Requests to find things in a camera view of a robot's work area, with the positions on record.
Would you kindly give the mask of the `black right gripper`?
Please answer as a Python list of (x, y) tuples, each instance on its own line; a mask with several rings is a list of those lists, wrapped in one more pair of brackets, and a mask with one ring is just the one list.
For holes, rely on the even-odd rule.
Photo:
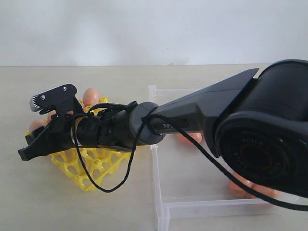
[(76, 146), (96, 147), (100, 121), (92, 114), (69, 112), (60, 117), (56, 115), (47, 127), (39, 127), (25, 135), (27, 147), (19, 149), (23, 161), (40, 156), (65, 151)]

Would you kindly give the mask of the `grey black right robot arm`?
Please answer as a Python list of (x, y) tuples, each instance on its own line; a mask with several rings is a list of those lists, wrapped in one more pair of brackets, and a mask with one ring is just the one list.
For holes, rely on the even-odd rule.
[(262, 72), (249, 69), (164, 105), (99, 103), (87, 113), (77, 89), (64, 84), (30, 100), (31, 110), (55, 111), (26, 136), (22, 160), (79, 146), (130, 152), (166, 134), (202, 132), (216, 158), (254, 183), (308, 195), (308, 63), (290, 59)]

